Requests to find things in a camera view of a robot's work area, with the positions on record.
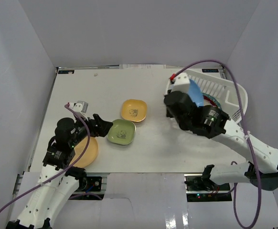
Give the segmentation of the green square panda dish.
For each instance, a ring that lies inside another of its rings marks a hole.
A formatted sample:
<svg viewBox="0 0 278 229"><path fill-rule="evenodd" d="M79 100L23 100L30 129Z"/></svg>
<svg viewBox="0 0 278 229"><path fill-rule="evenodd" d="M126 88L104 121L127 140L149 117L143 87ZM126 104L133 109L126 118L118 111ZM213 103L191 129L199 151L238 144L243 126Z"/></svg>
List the green square panda dish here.
<svg viewBox="0 0 278 229"><path fill-rule="evenodd" d="M116 119L107 134L107 139L111 143L126 146L133 141L135 132L136 126L133 122Z"/></svg>

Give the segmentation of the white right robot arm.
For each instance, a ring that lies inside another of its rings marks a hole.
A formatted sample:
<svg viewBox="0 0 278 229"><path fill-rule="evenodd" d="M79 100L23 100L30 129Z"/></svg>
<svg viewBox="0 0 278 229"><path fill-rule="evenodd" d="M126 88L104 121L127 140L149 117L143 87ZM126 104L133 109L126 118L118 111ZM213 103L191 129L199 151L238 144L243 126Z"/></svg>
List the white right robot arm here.
<svg viewBox="0 0 278 229"><path fill-rule="evenodd" d="M194 181L207 190L225 183L251 183L262 190L278 188L278 149L252 136L212 105L197 107L190 96L174 91L164 96L167 116L174 118L179 128L219 142L246 159L234 166L207 165Z"/></svg>

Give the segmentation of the yellow round plate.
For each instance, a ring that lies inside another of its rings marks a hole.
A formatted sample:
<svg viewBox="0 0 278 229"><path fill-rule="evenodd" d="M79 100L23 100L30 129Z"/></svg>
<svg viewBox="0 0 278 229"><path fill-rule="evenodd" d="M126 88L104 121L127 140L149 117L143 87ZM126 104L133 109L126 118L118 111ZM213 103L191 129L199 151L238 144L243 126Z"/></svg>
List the yellow round plate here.
<svg viewBox="0 0 278 229"><path fill-rule="evenodd" d="M75 162L77 158L81 155L83 152L83 149L86 146L87 143L87 137L84 138L76 147L75 147L75 156L71 160L70 164ZM98 156L98 142L94 137L90 138L89 145L85 153L82 155L82 157L74 164L75 167L85 168L96 159Z"/></svg>

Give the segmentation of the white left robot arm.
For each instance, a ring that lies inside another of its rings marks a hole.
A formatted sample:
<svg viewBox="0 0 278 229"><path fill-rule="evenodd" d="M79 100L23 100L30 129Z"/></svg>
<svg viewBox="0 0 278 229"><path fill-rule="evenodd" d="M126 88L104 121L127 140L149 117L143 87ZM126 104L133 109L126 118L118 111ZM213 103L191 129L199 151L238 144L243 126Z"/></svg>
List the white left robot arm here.
<svg viewBox="0 0 278 229"><path fill-rule="evenodd" d="M37 187L20 215L6 227L52 228L66 201L76 190L83 190L87 185L86 170L72 163L75 147L84 139L89 144L91 137L105 137L112 126L112 122L101 119L98 114L93 118L60 119L55 135L48 143Z"/></svg>

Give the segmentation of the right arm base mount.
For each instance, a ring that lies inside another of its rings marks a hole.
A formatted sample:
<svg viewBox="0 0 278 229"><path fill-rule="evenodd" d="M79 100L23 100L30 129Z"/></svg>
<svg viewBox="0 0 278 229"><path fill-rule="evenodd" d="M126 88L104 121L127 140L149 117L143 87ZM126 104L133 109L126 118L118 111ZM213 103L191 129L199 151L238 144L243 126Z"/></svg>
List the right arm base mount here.
<svg viewBox="0 0 278 229"><path fill-rule="evenodd" d="M232 201L232 188L229 183L223 185L205 184L201 176L184 177L188 203L229 202Z"/></svg>

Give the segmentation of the light blue round plate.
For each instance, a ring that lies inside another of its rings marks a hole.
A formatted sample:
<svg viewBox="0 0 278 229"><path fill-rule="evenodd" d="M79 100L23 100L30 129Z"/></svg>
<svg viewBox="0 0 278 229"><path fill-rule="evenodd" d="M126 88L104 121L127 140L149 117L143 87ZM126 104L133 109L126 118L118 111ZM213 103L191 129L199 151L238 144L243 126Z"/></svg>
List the light blue round plate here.
<svg viewBox="0 0 278 229"><path fill-rule="evenodd" d="M197 85L195 81L191 79L189 81L190 81L190 86L188 90L189 97L196 104L197 107L204 106L204 98L200 87Z"/></svg>

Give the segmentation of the yellow square panda dish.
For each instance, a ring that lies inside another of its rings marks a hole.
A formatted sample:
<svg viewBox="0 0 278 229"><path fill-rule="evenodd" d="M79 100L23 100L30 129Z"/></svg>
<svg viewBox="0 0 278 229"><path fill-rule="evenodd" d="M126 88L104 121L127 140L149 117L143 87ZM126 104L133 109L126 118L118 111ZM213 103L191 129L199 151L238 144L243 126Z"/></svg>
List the yellow square panda dish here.
<svg viewBox="0 0 278 229"><path fill-rule="evenodd" d="M142 122L147 116L147 104L142 100L128 99L121 107L121 117L132 122Z"/></svg>

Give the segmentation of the teal scalloped plate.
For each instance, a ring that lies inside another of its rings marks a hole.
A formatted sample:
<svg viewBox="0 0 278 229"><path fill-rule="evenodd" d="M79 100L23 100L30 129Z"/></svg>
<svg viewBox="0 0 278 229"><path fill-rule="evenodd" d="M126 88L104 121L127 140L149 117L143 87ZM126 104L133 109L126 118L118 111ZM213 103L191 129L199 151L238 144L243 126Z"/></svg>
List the teal scalloped plate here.
<svg viewBox="0 0 278 229"><path fill-rule="evenodd" d="M222 110L221 104L218 102L218 100L215 97L206 93L202 93L202 95L203 95L203 106L212 105L213 107L217 107L220 110Z"/></svg>

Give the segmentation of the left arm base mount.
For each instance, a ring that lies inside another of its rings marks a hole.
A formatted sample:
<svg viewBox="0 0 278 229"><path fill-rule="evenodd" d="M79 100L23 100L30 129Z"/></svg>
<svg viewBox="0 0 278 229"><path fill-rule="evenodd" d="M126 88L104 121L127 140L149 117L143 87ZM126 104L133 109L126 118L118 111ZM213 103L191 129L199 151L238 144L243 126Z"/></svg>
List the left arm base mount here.
<svg viewBox="0 0 278 229"><path fill-rule="evenodd" d="M102 177L85 177L79 181L79 188L69 200L102 200Z"/></svg>

